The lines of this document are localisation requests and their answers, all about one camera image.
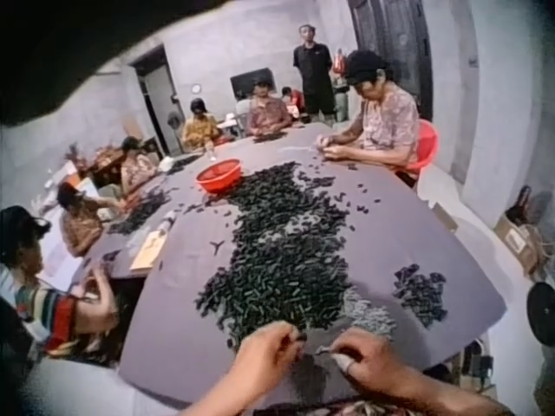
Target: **red chair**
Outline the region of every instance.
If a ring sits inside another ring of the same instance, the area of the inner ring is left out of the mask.
[[[420,134],[416,145],[418,160],[407,166],[406,170],[417,174],[434,161],[439,146],[439,134],[434,125],[427,120],[420,120]]]

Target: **large table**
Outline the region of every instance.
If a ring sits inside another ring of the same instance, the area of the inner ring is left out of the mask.
[[[290,130],[281,140],[262,144],[241,140],[218,147],[218,158],[240,159],[246,174],[295,160],[299,169],[317,176],[308,167],[316,163],[313,142],[328,131],[325,125],[312,124]],[[210,163],[207,158],[198,159],[167,179],[163,186],[179,189],[172,191],[172,201],[151,219],[152,224],[179,204],[203,202],[206,195],[195,177]],[[504,314],[503,299],[479,265],[427,204],[391,172],[379,166],[358,166],[353,171],[325,163],[320,176],[336,177],[327,190],[337,195],[346,192],[344,203],[349,200],[354,207],[370,209],[364,215],[351,208],[348,223],[356,226],[356,232],[342,231],[347,238],[343,256],[349,262],[349,279],[359,292],[375,305],[386,306],[396,319],[394,347],[403,360],[421,369],[438,364],[484,334]],[[360,183],[368,188],[367,193],[361,192]],[[223,214],[228,210],[232,215],[226,218]],[[200,316],[193,301],[218,267],[229,265],[237,213],[237,207],[228,205],[178,216],[147,278],[127,334],[120,366],[124,380],[158,396],[193,402],[228,370],[233,352],[225,344],[226,335],[217,329],[215,316]],[[221,240],[225,243],[214,256],[210,242]],[[116,268],[124,269],[128,262],[124,256]],[[411,263],[418,263],[425,274],[440,272],[447,278],[443,302],[448,317],[430,329],[391,295],[394,273]],[[341,329],[337,325],[326,332],[310,331],[307,353],[331,342]],[[316,403],[352,395],[328,357],[308,356],[260,406]]]

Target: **red bowl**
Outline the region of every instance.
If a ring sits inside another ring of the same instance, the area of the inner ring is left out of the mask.
[[[197,176],[197,182],[205,191],[225,191],[241,178],[241,162],[238,159],[223,160],[206,168]]]

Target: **black t-shirt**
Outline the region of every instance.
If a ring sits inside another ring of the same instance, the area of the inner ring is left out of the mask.
[[[331,88],[331,65],[330,50],[321,43],[315,43],[312,48],[301,45],[293,51],[293,66],[301,72],[305,94],[314,94],[320,88]]]

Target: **white floor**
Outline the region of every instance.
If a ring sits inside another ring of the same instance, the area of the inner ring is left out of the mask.
[[[455,218],[459,225],[456,236],[506,300],[506,315],[488,333],[495,360],[493,382],[497,385],[499,400],[518,415],[539,414],[533,392],[542,373],[544,354],[550,352],[542,351],[528,326],[526,294],[531,283],[505,246],[460,202],[457,184],[443,171],[429,167],[419,184],[419,195],[422,199],[440,202]],[[29,377],[29,390],[41,397],[43,406],[51,411],[48,414],[163,416],[176,413],[128,386],[112,371],[64,361],[43,361]]]

